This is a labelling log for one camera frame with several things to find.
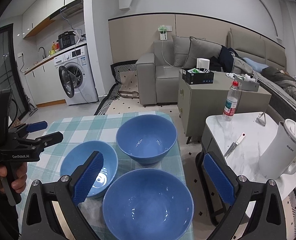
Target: human hand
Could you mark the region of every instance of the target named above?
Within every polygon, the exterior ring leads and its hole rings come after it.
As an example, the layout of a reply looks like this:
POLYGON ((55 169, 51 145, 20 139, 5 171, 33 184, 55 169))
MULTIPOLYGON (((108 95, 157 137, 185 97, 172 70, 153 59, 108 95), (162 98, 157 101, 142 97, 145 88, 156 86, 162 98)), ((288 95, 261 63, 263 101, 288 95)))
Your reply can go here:
MULTIPOLYGON (((23 163, 16 172, 18 179, 11 183, 12 188, 17 193, 22 193, 26 188, 26 180, 27 180, 27 163, 23 163)), ((7 169, 4 165, 0 164, 0 177, 7 176, 7 169)), ((0 192, 5 193, 5 190, 0 181, 0 192)))

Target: black box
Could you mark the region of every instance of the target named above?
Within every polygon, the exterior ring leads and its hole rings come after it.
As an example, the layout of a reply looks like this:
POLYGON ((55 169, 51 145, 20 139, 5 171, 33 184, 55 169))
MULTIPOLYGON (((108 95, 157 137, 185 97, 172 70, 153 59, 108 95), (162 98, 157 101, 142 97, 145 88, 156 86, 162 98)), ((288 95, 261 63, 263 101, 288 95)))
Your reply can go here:
POLYGON ((190 73, 188 69, 182 70, 182 79, 186 81, 189 85, 196 84, 212 84, 214 73, 190 73))

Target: blue pillow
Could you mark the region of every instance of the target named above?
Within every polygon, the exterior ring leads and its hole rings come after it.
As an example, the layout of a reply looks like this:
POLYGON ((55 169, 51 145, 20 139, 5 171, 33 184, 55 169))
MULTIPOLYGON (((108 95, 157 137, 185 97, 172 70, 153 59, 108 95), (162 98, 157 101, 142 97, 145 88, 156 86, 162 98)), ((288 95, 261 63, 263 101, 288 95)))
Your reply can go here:
POLYGON ((260 63, 255 62, 247 57, 244 57, 243 59, 247 62, 247 64, 249 66, 251 66, 253 68, 254 71, 257 71, 260 74, 264 68, 268 67, 268 65, 266 65, 266 64, 260 64, 260 63))

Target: bowl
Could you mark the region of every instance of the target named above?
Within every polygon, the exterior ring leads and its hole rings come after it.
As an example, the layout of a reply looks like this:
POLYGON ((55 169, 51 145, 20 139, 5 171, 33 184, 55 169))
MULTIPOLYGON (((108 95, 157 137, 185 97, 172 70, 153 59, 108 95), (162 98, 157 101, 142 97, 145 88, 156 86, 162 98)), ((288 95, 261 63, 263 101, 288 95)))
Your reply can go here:
POLYGON ((173 123, 154 114, 139 115, 128 120, 116 135, 119 148, 142 164, 160 161, 176 140, 177 130, 173 123))
POLYGON ((103 201, 104 220, 118 240, 178 240, 193 212, 188 188, 175 176, 149 168, 116 179, 103 201))
POLYGON ((114 148, 103 141, 88 141, 73 148, 65 157, 60 167, 60 176, 71 175, 74 170, 85 163, 93 151, 101 152, 104 156, 104 167, 87 197, 101 197, 116 176, 118 157, 114 148))

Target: bowl rim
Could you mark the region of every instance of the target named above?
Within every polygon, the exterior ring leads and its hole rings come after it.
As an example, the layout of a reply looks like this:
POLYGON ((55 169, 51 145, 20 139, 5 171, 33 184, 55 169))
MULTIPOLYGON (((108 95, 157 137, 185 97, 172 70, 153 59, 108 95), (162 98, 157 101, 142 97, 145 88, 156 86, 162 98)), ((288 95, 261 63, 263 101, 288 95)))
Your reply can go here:
POLYGON ((161 116, 161 115, 157 115, 157 114, 141 114, 141 115, 134 116, 133 118, 129 119, 128 121, 125 122, 122 126, 119 127, 119 129, 118 129, 118 131, 117 131, 117 133, 116 133, 116 143, 117 143, 118 147, 120 148, 120 150, 122 150, 125 154, 127 154, 127 155, 128 155, 129 157, 131 157, 131 158, 134 157, 134 158, 142 159, 142 160, 145 160, 145 159, 151 159, 151 158, 156 158, 156 157, 158 157, 158 156, 160 156, 160 155, 163 155, 164 153, 168 152, 168 151, 169 151, 169 150, 175 145, 175 143, 177 142, 177 139, 178 139, 178 131, 177 131, 177 128, 175 127, 175 125, 174 125, 173 122, 171 122, 171 121, 168 120, 167 118, 164 118, 164 117, 161 116), (165 151, 163 151, 162 153, 160 153, 160 154, 158 154, 158 155, 155 155, 155 156, 150 156, 150 157, 140 157, 140 156, 134 156, 134 155, 131 155, 131 154, 125 152, 125 151, 120 147, 120 145, 119 145, 119 143, 118 143, 118 140, 117 140, 117 138, 118 138, 118 133, 119 133, 119 131, 120 131, 120 128, 123 127, 124 124, 126 124, 128 121, 130 121, 130 120, 132 120, 132 119, 134 119, 134 118, 142 117, 142 116, 158 116, 157 118, 161 117, 161 118, 167 120, 169 123, 171 123, 171 124, 173 125, 173 127, 174 127, 174 129, 175 129, 175 131, 176 131, 176 139, 174 140, 173 144, 169 147, 168 150, 165 150, 165 151))
MULTIPOLYGON (((109 143, 107 143, 107 142, 105 142, 105 141, 100 141, 100 140, 92 140, 92 141, 82 142, 82 143, 76 145, 74 148, 72 148, 72 149, 67 153, 67 155, 65 156, 65 158, 63 159, 63 162, 64 162, 64 160, 66 159, 66 157, 68 156, 68 154, 69 154, 72 150, 74 150, 75 148, 77 148, 79 145, 82 145, 82 144, 84 144, 84 143, 88 143, 88 142, 102 142, 102 143, 105 143, 105 144, 109 145, 109 146, 111 147, 111 149, 113 150, 113 152, 115 153, 116 160, 117 160, 117 166, 116 166, 115 172, 114 172, 114 174, 113 174, 113 176, 112 176, 112 178, 111 178, 110 183, 106 183, 106 185, 102 186, 102 187, 100 188, 101 190, 100 190, 98 193, 96 193, 95 195, 88 196, 89 193, 87 194, 87 197, 96 197, 97 195, 99 195, 100 193, 102 193, 104 190, 106 190, 107 187, 109 187, 109 186, 114 182, 114 179, 115 179, 115 176, 116 176, 116 174, 117 174, 118 167, 119 167, 119 160, 118 160, 118 155, 117 155, 116 150, 115 150, 115 149, 114 149, 109 143)), ((61 167, 62 167, 63 162, 61 163, 59 174, 61 173, 61 167)))
POLYGON ((176 176, 174 176, 173 174, 167 172, 167 171, 163 171, 163 170, 159 170, 159 169, 155 169, 155 168, 141 168, 141 169, 136 169, 136 170, 132 170, 132 171, 128 171, 126 172, 125 174, 122 174, 119 178, 117 178, 113 183, 111 183, 111 185, 109 186, 108 190, 106 191, 106 194, 104 195, 104 200, 103 200, 103 204, 102 204, 102 212, 103 212, 103 216, 104 216, 104 221, 105 221, 105 224, 107 226, 107 228, 109 229, 109 231, 112 233, 112 229, 109 227, 109 225, 106 223, 106 219, 105 219, 105 212, 104 212, 104 204, 105 204, 105 200, 106 200, 106 196, 107 194, 109 193, 111 187, 120 179, 122 178, 123 176, 125 175, 128 175, 130 173, 134 173, 134 172, 141 172, 141 171, 151 171, 151 170, 155 170, 155 171, 160 171, 162 173, 167 173, 168 175, 176 178, 180 183, 182 183, 182 185, 184 185, 184 187, 186 188, 186 190, 188 191, 189 193, 189 196, 190 196, 190 199, 191 199, 191 203, 192 203, 192 214, 191 214, 191 218, 190 218, 190 221, 189 223, 187 224, 184 232, 182 234, 180 234, 180 236, 178 236, 178 238, 176 239, 173 239, 173 240, 179 240, 185 233, 186 231, 188 230, 188 228, 190 227, 191 223, 192 223, 192 220, 193 220, 193 216, 194 216, 194 212, 195 212, 195 205, 194 205, 194 202, 193 202, 193 198, 192 198, 192 194, 190 192, 190 190, 188 189, 187 185, 184 184, 180 179, 178 179, 176 176))

